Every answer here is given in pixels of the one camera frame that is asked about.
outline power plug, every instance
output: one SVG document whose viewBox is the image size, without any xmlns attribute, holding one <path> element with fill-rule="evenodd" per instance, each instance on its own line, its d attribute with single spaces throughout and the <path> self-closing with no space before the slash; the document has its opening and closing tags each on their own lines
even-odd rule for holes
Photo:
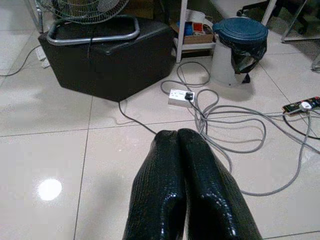
<svg viewBox="0 0 320 240">
<path fill-rule="evenodd" d="M 195 93 L 192 91 L 184 91 L 178 89 L 171 89 L 168 104 L 184 107 L 184 108 L 192 108 L 192 105 L 195 102 Z"/>
</svg>

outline electric fan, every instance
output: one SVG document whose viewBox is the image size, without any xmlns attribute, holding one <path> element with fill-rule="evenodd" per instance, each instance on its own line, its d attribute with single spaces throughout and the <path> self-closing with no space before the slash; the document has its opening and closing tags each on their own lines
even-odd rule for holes
<svg viewBox="0 0 320 240">
<path fill-rule="evenodd" d="M 140 33 L 137 18 L 130 15 L 117 15 L 129 0 L 37 0 L 40 6 L 52 12 L 60 19 L 56 20 L 48 31 L 46 39 L 55 46 L 77 45 L 110 41 L 123 41 L 136 38 Z M 57 28 L 65 23 L 98 24 L 111 18 L 132 19 L 134 31 L 124 35 L 56 39 Z"/>
</svg>

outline trash can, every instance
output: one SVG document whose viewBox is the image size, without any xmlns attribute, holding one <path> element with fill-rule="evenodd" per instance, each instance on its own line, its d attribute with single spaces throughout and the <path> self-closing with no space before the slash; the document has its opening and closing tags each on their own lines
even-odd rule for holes
<svg viewBox="0 0 320 240">
<path fill-rule="evenodd" d="M 216 45 L 211 80 L 226 87 L 249 83 L 249 72 L 267 51 L 268 29 L 250 18 L 227 18 L 213 25 Z"/>
</svg>

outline metal handle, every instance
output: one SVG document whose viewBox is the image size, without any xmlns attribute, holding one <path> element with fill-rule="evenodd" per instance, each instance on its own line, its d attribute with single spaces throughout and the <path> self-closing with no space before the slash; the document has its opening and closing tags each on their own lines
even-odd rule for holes
<svg viewBox="0 0 320 240">
<path fill-rule="evenodd" d="M 117 15 L 113 18 L 117 19 L 132 19 L 134 23 L 134 31 L 125 34 L 125 35 L 114 35 L 114 36 L 97 36 L 92 38 L 92 43 L 101 43 L 101 42 L 111 42 L 111 41 L 125 41 L 136 38 L 140 34 L 140 27 L 136 17 L 130 15 Z M 78 45 L 78 44 L 88 44 L 91 41 L 91 37 L 84 38 L 74 38 L 74 39 L 56 39 L 54 38 L 56 30 L 59 25 L 63 23 L 70 22 L 67 19 L 56 20 L 46 36 L 47 41 L 55 46 L 66 46 L 66 45 Z"/>
</svg>

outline black leather boot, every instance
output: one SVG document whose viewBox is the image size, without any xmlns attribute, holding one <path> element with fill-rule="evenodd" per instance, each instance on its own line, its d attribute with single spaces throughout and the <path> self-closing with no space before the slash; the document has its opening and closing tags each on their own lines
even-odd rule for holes
<svg viewBox="0 0 320 240">
<path fill-rule="evenodd" d="M 186 208 L 177 132 L 161 131 L 134 179 L 123 240 L 181 240 Z"/>
<path fill-rule="evenodd" d="M 262 240 L 235 179 L 195 131 L 178 131 L 188 240 Z"/>
</svg>

